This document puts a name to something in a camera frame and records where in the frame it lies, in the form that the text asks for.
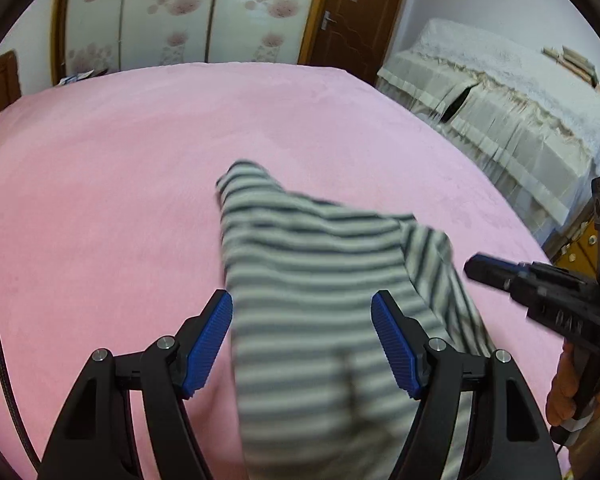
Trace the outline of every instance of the wooden headboard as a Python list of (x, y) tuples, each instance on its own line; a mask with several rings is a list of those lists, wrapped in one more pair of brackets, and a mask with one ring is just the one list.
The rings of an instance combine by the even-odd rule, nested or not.
[(13, 50), (0, 56), (0, 112), (16, 102), (22, 93), (18, 79), (18, 61)]

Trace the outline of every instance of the silver screw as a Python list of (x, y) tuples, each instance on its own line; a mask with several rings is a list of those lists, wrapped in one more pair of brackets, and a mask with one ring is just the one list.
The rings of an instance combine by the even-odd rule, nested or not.
[(501, 363), (508, 363), (511, 361), (511, 354), (506, 350), (496, 350), (496, 359)]
[(104, 348), (98, 348), (93, 352), (93, 354), (91, 354), (91, 359), (97, 362), (104, 361), (108, 354), (109, 352), (107, 352)]
[(176, 344), (176, 340), (173, 337), (171, 337), (170, 335), (166, 335), (166, 336), (158, 339), (158, 348), (160, 350), (168, 350), (175, 344)]
[(442, 352), (446, 348), (446, 343), (443, 339), (435, 337), (429, 340), (429, 347), (436, 352)]

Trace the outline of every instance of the striped shirt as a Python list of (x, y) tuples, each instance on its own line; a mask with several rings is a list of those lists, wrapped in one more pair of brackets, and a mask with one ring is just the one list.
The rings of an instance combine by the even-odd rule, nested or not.
[[(389, 290), (406, 316), (459, 351), (494, 349), (448, 237), (413, 215), (286, 192), (248, 161), (232, 165), (217, 191), (250, 479), (389, 478), (418, 403), (395, 383), (371, 297)], [(462, 394), (445, 479), (458, 476), (470, 409)]]

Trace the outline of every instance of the sliding wardrobe door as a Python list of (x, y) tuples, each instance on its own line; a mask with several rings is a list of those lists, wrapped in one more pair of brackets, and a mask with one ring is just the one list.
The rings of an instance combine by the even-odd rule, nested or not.
[(122, 0), (68, 0), (65, 59), (67, 75), (92, 69), (120, 70)]
[(124, 0), (122, 70), (204, 61), (213, 0)]
[(312, 0), (216, 0), (210, 62), (296, 63)]

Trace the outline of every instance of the white lace cover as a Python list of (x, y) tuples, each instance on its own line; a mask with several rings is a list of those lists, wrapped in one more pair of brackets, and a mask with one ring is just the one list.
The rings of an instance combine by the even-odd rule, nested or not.
[(600, 96), (539, 52), (461, 23), (429, 20), (412, 50), (485, 72), (560, 119), (590, 151), (600, 175)]

